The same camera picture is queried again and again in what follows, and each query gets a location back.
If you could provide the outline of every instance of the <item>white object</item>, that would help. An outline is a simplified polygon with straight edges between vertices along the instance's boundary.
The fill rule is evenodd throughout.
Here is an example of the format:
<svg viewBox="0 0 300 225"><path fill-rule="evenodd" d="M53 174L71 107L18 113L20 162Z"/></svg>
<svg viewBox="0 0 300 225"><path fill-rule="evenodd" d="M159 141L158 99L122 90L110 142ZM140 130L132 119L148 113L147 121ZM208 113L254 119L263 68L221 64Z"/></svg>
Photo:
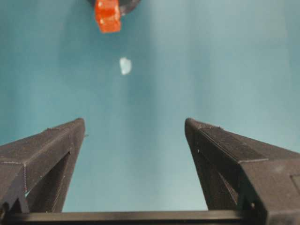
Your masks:
<svg viewBox="0 0 300 225"><path fill-rule="evenodd" d="M126 57L120 58L120 67L122 75L129 74L132 69L131 60L127 59Z"/></svg>

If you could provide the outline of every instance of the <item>teal background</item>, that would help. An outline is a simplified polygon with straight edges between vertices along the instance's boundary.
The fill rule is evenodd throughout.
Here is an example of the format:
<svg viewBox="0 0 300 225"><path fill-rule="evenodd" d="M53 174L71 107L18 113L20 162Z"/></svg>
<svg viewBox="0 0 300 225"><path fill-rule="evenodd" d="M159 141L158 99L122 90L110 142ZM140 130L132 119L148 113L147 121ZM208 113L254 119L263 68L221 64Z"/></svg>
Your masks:
<svg viewBox="0 0 300 225"><path fill-rule="evenodd" d="M299 9L142 0L104 35L85 0L0 0L0 144L83 117L65 211L206 209L185 118L300 150Z"/></svg>

